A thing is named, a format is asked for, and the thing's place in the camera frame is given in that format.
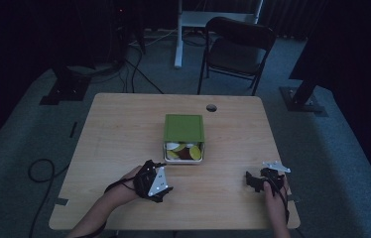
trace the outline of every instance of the black cable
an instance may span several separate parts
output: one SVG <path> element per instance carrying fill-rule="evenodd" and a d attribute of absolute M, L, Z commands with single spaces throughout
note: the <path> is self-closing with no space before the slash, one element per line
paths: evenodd
<path fill-rule="evenodd" d="M 131 46 L 129 46 L 129 47 L 130 48 L 133 48 L 134 50 L 136 50 L 137 52 L 139 52 L 139 59 L 137 60 L 136 65 L 131 64 L 127 59 L 125 59 L 125 61 L 127 61 L 128 63 L 130 63 L 134 67 L 133 74 L 132 74 L 132 93 L 134 93 L 134 74 L 136 74 L 136 71 L 138 70 L 137 67 L 139 66 L 139 63 L 142 60 L 143 54 L 142 54 L 141 51 L 139 51 L 139 49 L 137 49 L 135 47 L 131 47 Z"/>
<path fill-rule="evenodd" d="M 47 162 L 48 164 L 51 165 L 51 167 L 52 167 L 52 173 L 50 174 L 50 176 L 48 178 L 45 178 L 45 179 L 36 179 L 36 178 L 34 178 L 32 176 L 32 168 L 34 167 L 34 165 L 36 165 L 37 163 L 40 163 L 40 162 Z M 47 187 L 47 192 L 44 195 L 43 201 L 41 202 L 41 205 L 38 208 L 37 213 L 35 214 L 34 220 L 32 221 L 31 229 L 30 229 L 30 232 L 29 232 L 29 237 L 30 238 L 32 237 L 32 235 L 34 233 L 35 224 L 37 223 L 37 219 L 38 219 L 38 216 L 40 215 L 41 209 L 43 208 L 44 204 L 46 203 L 46 199 L 49 196 L 49 193 L 50 193 L 50 190 L 52 188 L 54 179 L 57 178 L 59 175 L 61 175 L 63 172 L 65 172 L 68 169 L 68 166 L 69 165 L 67 165 L 66 167 L 64 167 L 57 174 L 56 174 L 56 169 L 55 169 L 54 163 L 51 160 L 49 160 L 49 159 L 39 159 L 39 160 L 36 160 L 33 163 L 31 163 L 31 165 L 29 166 L 29 168 L 28 168 L 28 177 L 29 177 L 30 180 L 32 180 L 32 181 L 34 181 L 36 183 L 42 183 L 42 182 L 49 181 L 49 186 Z"/>
<path fill-rule="evenodd" d="M 131 178 L 123 178 L 123 179 L 120 179 L 120 180 L 118 180 L 118 181 L 115 181 L 114 183 L 110 184 L 110 185 L 105 189 L 104 193 L 107 192 L 107 191 L 109 191 L 109 190 L 111 190 L 113 187 L 118 186 L 119 184 L 123 184 L 123 185 L 126 186 L 127 188 L 130 188 L 130 189 L 132 189 L 132 190 L 135 190 L 135 189 L 133 189 L 132 187 L 130 187 L 130 186 L 124 184 L 124 182 L 129 181 L 129 180 L 133 180 L 133 179 L 135 179 L 135 178 L 136 178 L 136 176 L 131 177 Z"/>
<path fill-rule="evenodd" d="M 194 41 L 190 41 L 190 40 L 187 40 L 187 38 L 202 38 L 204 40 L 203 43 L 197 43 L 197 42 L 194 42 Z M 189 45 L 189 46 L 192 46 L 192 47 L 205 47 L 206 46 L 206 36 L 205 35 L 202 35 L 202 34 L 198 34 L 198 35 L 186 35 L 183 37 L 183 42 L 186 44 L 186 45 Z"/>
<path fill-rule="evenodd" d="M 130 71 L 129 71 L 129 67 L 126 66 L 125 68 L 126 68 L 126 71 L 127 71 L 126 79 L 123 80 L 123 78 L 121 77 L 121 74 L 118 75 L 118 77 L 120 78 L 120 81 L 123 82 L 123 90 L 122 90 L 122 92 L 127 93 L 127 78 L 128 78 L 128 76 L 130 74 Z"/>
<path fill-rule="evenodd" d="M 136 189 L 135 188 L 133 188 L 133 187 L 130 187 L 130 186 L 128 186 L 128 185 L 126 185 L 126 184 L 124 184 L 124 183 L 122 183 L 125 187 L 127 187 L 127 188 L 129 188 L 130 190 L 134 190 L 134 191 L 136 191 Z"/>
<path fill-rule="evenodd" d="M 271 184 L 271 186 L 274 189 L 274 191 L 279 194 L 279 197 L 281 198 L 282 203 L 285 206 L 285 219 L 286 219 L 286 221 L 288 223 L 288 220 L 289 220 L 288 200 L 284 198 L 284 196 L 281 193 L 281 190 L 273 182 L 273 180 L 271 179 L 270 173 L 268 174 L 267 179 L 269 180 L 269 183 Z"/>
<path fill-rule="evenodd" d="M 125 86 L 125 92 L 127 93 L 128 92 L 128 84 L 129 84 L 129 80 L 128 80 L 128 77 L 129 77 L 129 74 L 130 74 L 130 71 L 127 71 L 127 75 L 126 75 L 126 80 L 124 81 L 125 83 L 124 83 L 124 86 Z"/>
<path fill-rule="evenodd" d="M 142 59 L 142 52 L 139 50 L 139 49 L 137 49 L 137 48 L 134 48 L 134 47 L 131 47 L 131 48 L 133 48 L 134 50 L 136 50 L 136 51 L 138 51 L 139 53 L 140 53 L 140 58 L 139 58 L 139 60 L 138 60 L 138 62 L 137 62 L 137 65 L 133 65 L 131 62 L 129 62 L 127 59 L 125 59 L 125 61 L 127 62 L 127 63 L 129 63 L 131 66 L 133 66 L 134 68 L 135 68 L 135 71 L 137 70 L 137 71 L 139 71 L 140 72 L 140 74 L 142 74 L 143 75 L 143 77 L 145 77 L 145 79 L 149 82 L 149 83 L 151 83 L 159 92 L 161 92 L 161 94 L 164 94 L 164 92 L 157 86 L 157 85 L 155 85 L 155 83 L 153 83 L 146 75 L 145 75 L 145 73 L 143 73 L 139 68 L 138 68 L 138 65 L 139 65 L 139 62 L 140 62 L 140 60 Z M 133 76 L 132 76 L 132 89 L 133 89 L 133 93 L 134 93 L 134 86 L 133 86 L 133 77 L 134 77 L 134 73 L 133 73 Z"/>
<path fill-rule="evenodd" d="M 114 74 L 114 75 L 112 75 L 112 76 L 110 76 L 110 77 L 108 77 L 108 78 L 102 79 L 102 80 L 100 80 L 100 81 L 94 81 L 94 80 L 92 80 L 92 81 L 90 82 L 90 84 L 103 83 L 103 82 L 107 82 L 107 81 L 109 81 L 109 80 L 112 80 L 112 79 L 114 79 L 115 77 L 117 77 L 117 76 L 120 75 L 120 73 L 121 73 L 120 70 L 121 70 L 121 68 L 120 68 L 119 70 L 117 70 L 117 73 L 116 73 L 116 74 Z"/>
<path fill-rule="evenodd" d="M 94 72 L 82 73 L 82 72 L 78 72 L 78 71 L 74 71 L 74 70 L 72 70 L 71 72 L 73 73 L 73 75 L 77 75 L 77 76 L 96 77 L 96 76 L 111 75 L 114 72 L 119 71 L 120 68 L 121 68 L 120 66 L 114 64 L 113 66 L 111 66 L 109 68 L 104 68 L 102 70 L 94 71 Z"/>

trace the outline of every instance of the hand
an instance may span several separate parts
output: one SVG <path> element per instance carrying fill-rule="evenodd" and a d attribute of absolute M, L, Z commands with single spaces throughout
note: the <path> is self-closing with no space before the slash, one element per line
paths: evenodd
<path fill-rule="evenodd" d="M 141 168 L 141 166 L 136 167 L 121 179 L 129 179 L 134 177 Z M 132 180 L 126 181 L 124 184 L 134 189 Z M 105 223 L 105 221 L 108 219 L 108 216 L 117 206 L 123 205 L 139 197 L 136 194 L 136 191 L 130 188 L 124 186 L 123 184 L 119 184 L 105 192 L 96 200 L 93 206 L 71 230 L 67 237 L 84 236 L 98 230 L 98 228 Z"/>
<path fill-rule="evenodd" d="M 131 172 L 124 175 L 121 179 L 130 179 L 136 175 L 136 173 L 141 169 L 141 166 L 136 167 Z M 113 203 L 114 208 L 123 205 L 127 202 L 130 202 L 139 197 L 134 190 L 134 184 L 132 180 L 128 180 L 123 184 L 119 184 L 107 192 L 105 192 L 104 196 L 107 196 L 111 203 Z"/>
<path fill-rule="evenodd" d="M 272 188 L 268 182 L 265 181 L 263 187 L 266 196 L 266 207 L 275 232 L 275 237 L 290 237 L 284 202 L 278 194 L 275 194 L 275 196 L 273 195 Z M 284 186 L 281 188 L 280 192 L 285 199 L 287 198 L 288 188 L 288 182 L 286 178 L 284 178 Z"/>

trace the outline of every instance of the cable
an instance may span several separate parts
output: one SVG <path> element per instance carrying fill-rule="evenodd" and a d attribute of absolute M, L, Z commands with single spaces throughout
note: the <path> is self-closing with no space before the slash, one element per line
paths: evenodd
<path fill-rule="evenodd" d="M 161 37 L 158 37 L 158 38 L 154 39 L 151 43 L 146 44 L 145 47 L 150 46 L 150 45 L 152 45 L 153 43 L 158 42 L 158 41 L 160 41 L 161 39 L 170 36 L 170 35 L 171 35 L 173 32 L 175 32 L 176 30 L 177 30 L 177 28 L 171 30 L 170 32 L 168 32 L 168 33 L 167 33 L 166 35 L 164 35 L 164 36 L 161 36 Z M 134 41 L 134 42 L 130 43 L 129 46 L 138 47 L 139 45 L 136 45 L 136 43 L 137 43 L 137 41 Z"/>
<path fill-rule="evenodd" d="M 32 168 L 34 167 L 34 165 L 40 163 L 40 162 L 47 162 L 48 164 L 51 165 L 51 168 L 52 168 L 52 173 L 50 175 L 49 178 L 45 178 L 45 179 L 36 179 L 32 176 Z M 34 161 L 33 163 L 31 163 L 31 165 L 29 166 L 28 168 L 28 177 L 30 180 L 36 182 L 36 183 L 42 183 L 42 182 L 47 182 L 49 181 L 49 186 L 47 187 L 47 191 L 46 191 L 46 194 L 44 195 L 44 198 L 43 198 L 43 201 L 41 202 L 41 205 L 40 207 L 38 208 L 37 210 L 37 213 L 35 214 L 34 216 L 34 220 L 32 221 L 32 224 L 31 224 L 31 229 L 30 229 L 30 232 L 29 232 L 29 237 L 32 238 L 33 236 L 33 233 L 34 233 L 34 228 L 35 228 L 35 224 L 37 223 L 37 219 L 38 219 L 38 216 L 40 215 L 40 212 L 41 212 L 41 209 L 43 208 L 44 204 L 46 203 L 46 199 L 47 197 L 49 196 L 49 193 L 50 193 L 50 190 L 52 188 L 52 185 L 53 185 L 53 181 L 55 178 L 57 178 L 59 175 L 61 175 L 63 172 L 65 172 L 67 169 L 68 169 L 68 166 L 67 165 L 66 167 L 64 167 L 60 172 L 58 172 L 56 174 L 56 169 L 55 169 L 55 165 L 54 163 L 49 160 L 49 159 L 39 159 L 39 160 L 36 160 Z"/>
<path fill-rule="evenodd" d="M 269 180 L 269 184 L 272 186 L 272 188 L 274 189 L 274 191 L 280 196 L 280 198 L 282 200 L 282 203 L 285 206 L 285 218 L 286 218 L 287 223 L 288 223 L 288 220 L 289 220 L 288 200 L 284 198 L 284 196 L 281 193 L 281 190 L 273 182 L 272 176 L 270 175 L 270 172 L 269 171 L 268 171 L 267 179 Z"/>
<path fill-rule="evenodd" d="M 142 60 L 142 52 L 139 51 L 139 49 L 137 49 L 135 47 L 130 47 L 130 48 L 133 48 L 134 50 L 136 50 L 139 53 L 139 59 L 137 60 L 136 65 L 133 65 L 128 60 L 126 60 L 128 63 L 130 63 L 130 65 L 132 65 L 134 67 L 133 74 L 132 74 L 132 92 L 134 93 L 134 74 L 138 70 L 137 67 L 139 66 L 139 63 Z"/>
<path fill-rule="evenodd" d="M 139 62 L 142 60 L 142 52 L 139 50 L 139 49 L 137 49 L 137 48 L 134 48 L 134 47 L 131 47 L 131 48 L 133 48 L 134 50 L 136 50 L 137 52 L 139 52 L 139 60 L 138 60 L 138 62 L 136 63 L 136 65 L 133 65 L 131 62 L 129 62 L 127 59 L 125 59 L 125 61 L 127 62 L 127 63 L 129 63 L 131 66 L 133 66 L 134 67 L 134 71 L 139 71 L 144 77 L 145 77 L 145 79 L 149 82 L 149 83 L 151 83 L 161 94 L 164 94 L 164 92 L 157 86 L 157 85 L 155 85 L 155 83 L 153 83 L 146 75 L 145 75 L 145 73 L 143 73 L 139 68 L 138 68 L 138 66 L 139 66 Z M 132 75 L 132 92 L 134 93 L 134 82 L 133 82 L 133 78 L 134 78 L 134 74 L 135 73 L 133 73 L 133 75 Z"/>
<path fill-rule="evenodd" d="M 109 80 L 112 80 L 114 79 L 115 77 L 119 76 L 120 75 L 120 71 L 118 71 L 118 73 L 114 74 L 114 75 L 111 75 L 110 77 L 107 77 L 105 79 L 101 79 L 101 80 L 93 80 L 90 82 L 90 84 L 97 84 L 97 83 L 103 83 L 103 82 L 107 82 Z"/>
<path fill-rule="evenodd" d="M 203 11 L 206 11 L 207 0 L 204 0 Z"/>
<path fill-rule="evenodd" d="M 89 73 L 82 73 L 78 71 L 71 70 L 73 75 L 78 75 L 78 76 L 89 76 L 89 77 L 95 77 L 95 76 L 106 76 L 106 75 L 111 75 L 114 72 L 118 72 L 122 68 L 122 65 L 114 63 L 111 67 L 109 68 L 104 68 L 99 71 L 94 71 L 94 72 L 89 72 Z"/>
<path fill-rule="evenodd" d="M 196 43 L 196 42 L 193 42 L 193 41 L 190 41 L 190 40 L 186 40 L 186 34 L 183 36 L 183 42 L 189 46 L 192 46 L 192 47 L 205 47 L 206 46 L 206 42 L 205 42 L 205 36 L 202 35 L 202 34 L 198 34 L 198 35 L 194 35 L 194 36 L 188 36 L 188 37 L 197 37 L 197 38 L 202 38 L 204 39 L 204 43 Z"/>
<path fill-rule="evenodd" d="M 124 183 L 122 183 L 122 184 L 123 184 L 125 187 L 129 188 L 130 190 L 134 190 L 134 191 L 136 191 L 136 189 L 134 189 L 133 187 L 130 187 L 130 186 L 124 184 Z"/>
<path fill-rule="evenodd" d="M 124 68 L 126 68 L 126 71 L 127 71 L 127 74 L 126 74 L 126 81 L 127 81 L 127 77 L 128 77 L 128 75 L 129 75 L 129 67 L 124 67 Z M 118 74 L 118 77 L 120 78 L 120 81 L 123 83 L 123 89 L 122 89 L 122 93 L 126 93 L 127 92 L 127 84 L 126 84 L 126 82 L 123 80 L 123 78 L 121 77 L 121 73 L 119 73 Z"/>

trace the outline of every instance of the dark curtain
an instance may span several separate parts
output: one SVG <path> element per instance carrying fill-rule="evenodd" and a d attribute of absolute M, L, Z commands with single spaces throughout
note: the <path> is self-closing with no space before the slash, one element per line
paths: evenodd
<path fill-rule="evenodd" d="M 261 0 L 189 0 L 184 10 L 254 13 Z M 312 33 L 327 0 L 263 0 L 259 24 L 278 37 L 305 40 Z"/>
<path fill-rule="evenodd" d="M 333 93 L 371 164 L 371 0 L 330 0 L 290 78 Z"/>
<path fill-rule="evenodd" d="M 93 66 L 74 0 L 29 0 L 41 5 L 59 59 Z M 0 128 L 31 83 L 51 68 L 47 41 L 25 0 L 0 0 Z"/>

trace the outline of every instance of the human hand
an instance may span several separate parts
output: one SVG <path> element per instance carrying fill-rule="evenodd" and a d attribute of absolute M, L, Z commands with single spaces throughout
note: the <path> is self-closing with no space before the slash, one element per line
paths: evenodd
<path fill-rule="evenodd" d="M 273 195 L 270 184 L 265 181 L 263 183 L 266 207 L 269 214 L 270 222 L 272 223 L 275 237 L 290 237 L 287 218 L 286 218 L 286 207 L 279 194 Z M 288 182 L 284 178 L 284 186 L 280 189 L 280 192 L 284 199 L 287 199 Z"/>
<path fill-rule="evenodd" d="M 141 168 L 141 166 L 134 168 L 132 171 L 124 175 L 120 180 L 134 177 Z M 135 187 L 133 181 L 127 180 L 122 184 L 109 189 L 107 192 L 105 192 L 104 196 L 107 196 L 109 200 L 111 200 L 111 203 L 113 203 L 115 208 L 116 206 L 123 205 L 138 198 L 139 195 L 136 194 L 134 189 Z"/>

